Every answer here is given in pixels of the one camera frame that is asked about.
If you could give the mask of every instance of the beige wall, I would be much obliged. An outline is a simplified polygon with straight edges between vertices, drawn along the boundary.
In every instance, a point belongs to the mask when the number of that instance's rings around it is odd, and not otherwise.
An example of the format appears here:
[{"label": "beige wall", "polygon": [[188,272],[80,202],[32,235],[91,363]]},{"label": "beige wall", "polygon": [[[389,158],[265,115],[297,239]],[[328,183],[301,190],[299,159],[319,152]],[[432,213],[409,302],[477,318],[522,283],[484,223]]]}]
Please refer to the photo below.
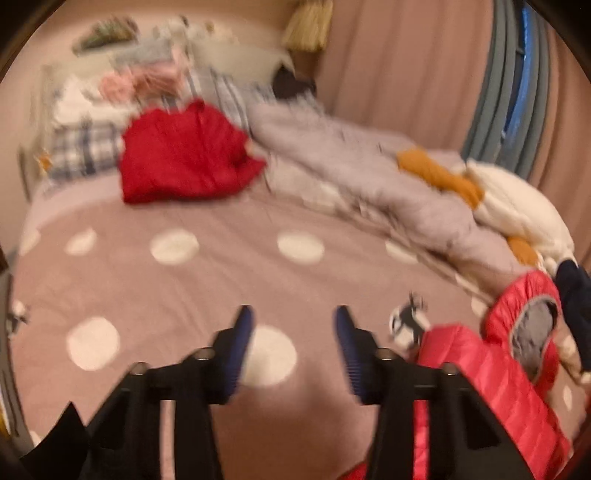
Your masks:
[{"label": "beige wall", "polygon": [[244,43],[278,44],[296,0],[67,0],[31,37],[0,83],[0,245],[18,243],[27,203],[17,163],[19,138],[30,117],[30,92],[40,66],[73,57],[72,41],[94,21],[129,14],[143,33],[184,14],[190,20],[213,19],[232,27]]}]

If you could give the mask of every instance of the dark blue garment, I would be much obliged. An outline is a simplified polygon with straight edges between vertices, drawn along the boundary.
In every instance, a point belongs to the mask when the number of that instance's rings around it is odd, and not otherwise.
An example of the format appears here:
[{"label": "dark blue garment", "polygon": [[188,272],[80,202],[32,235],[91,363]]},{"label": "dark blue garment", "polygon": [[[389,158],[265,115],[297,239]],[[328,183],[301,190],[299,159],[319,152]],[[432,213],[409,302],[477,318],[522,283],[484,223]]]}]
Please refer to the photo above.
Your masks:
[{"label": "dark blue garment", "polygon": [[583,370],[591,371],[591,278],[572,260],[558,267],[554,280],[560,292],[564,319],[579,349]]}]

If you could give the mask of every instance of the polka dot bed sheet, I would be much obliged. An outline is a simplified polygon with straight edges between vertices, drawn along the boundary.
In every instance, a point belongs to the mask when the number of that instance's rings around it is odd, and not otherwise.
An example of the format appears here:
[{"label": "polka dot bed sheet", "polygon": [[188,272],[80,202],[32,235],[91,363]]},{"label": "polka dot bed sheet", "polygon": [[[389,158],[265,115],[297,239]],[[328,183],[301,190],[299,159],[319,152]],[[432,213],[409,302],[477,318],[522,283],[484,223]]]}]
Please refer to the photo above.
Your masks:
[{"label": "polka dot bed sheet", "polygon": [[[225,477],[335,479],[365,457],[376,413],[350,393],[335,307],[398,351],[392,317],[411,292],[428,305],[425,328],[478,331],[487,311],[465,279],[435,274],[403,244],[269,193],[129,207],[117,176],[93,182],[38,198],[21,242],[13,301],[29,322],[12,352],[35,441],[69,401],[88,421],[131,364],[179,361],[250,304],[240,388],[213,408]],[[82,191],[93,200],[74,201]],[[561,370],[551,395],[574,434],[584,394]],[[174,478],[165,424],[164,478]]]}]

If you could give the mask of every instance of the red puffer jacket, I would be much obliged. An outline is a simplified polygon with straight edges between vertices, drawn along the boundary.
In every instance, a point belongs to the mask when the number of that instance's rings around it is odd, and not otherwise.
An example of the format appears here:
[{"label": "red puffer jacket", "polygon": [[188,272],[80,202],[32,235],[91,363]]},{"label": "red puffer jacket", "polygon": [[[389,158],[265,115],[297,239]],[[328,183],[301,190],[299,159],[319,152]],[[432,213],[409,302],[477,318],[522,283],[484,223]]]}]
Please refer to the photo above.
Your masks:
[{"label": "red puffer jacket", "polygon": [[[545,342],[534,384],[513,358],[512,340],[518,324],[536,302],[551,305],[561,314],[560,298],[552,280],[539,271],[511,285],[490,310],[484,340],[462,325],[435,327],[423,337],[418,363],[439,368],[457,365],[470,380],[515,442],[536,480],[553,479],[568,458],[570,443],[554,411],[544,402],[558,372],[558,353],[551,337]],[[414,480],[427,478],[428,412],[425,402],[415,402]],[[347,480],[362,480],[365,465],[350,472]]]},{"label": "red puffer jacket", "polygon": [[119,169],[126,203],[233,195],[265,167],[246,154],[246,133],[200,99],[184,112],[145,113],[123,139]]}]

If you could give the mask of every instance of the pink curtain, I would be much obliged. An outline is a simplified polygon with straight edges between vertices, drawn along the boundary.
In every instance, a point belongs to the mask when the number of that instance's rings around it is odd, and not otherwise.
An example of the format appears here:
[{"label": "pink curtain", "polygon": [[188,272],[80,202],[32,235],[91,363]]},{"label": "pink curtain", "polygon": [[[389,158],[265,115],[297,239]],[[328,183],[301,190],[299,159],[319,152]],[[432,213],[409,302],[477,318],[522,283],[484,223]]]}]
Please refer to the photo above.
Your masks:
[{"label": "pink curtain", "polygon": [[530,183],[558,209],[577,259],[591,270],[591,83],[550,26],[548,39],[550,91]]},{"label": "pink curtain", "polygon": [[338,117],[460,150],[492,24],[491,0],[335,0],[320,99]]}]

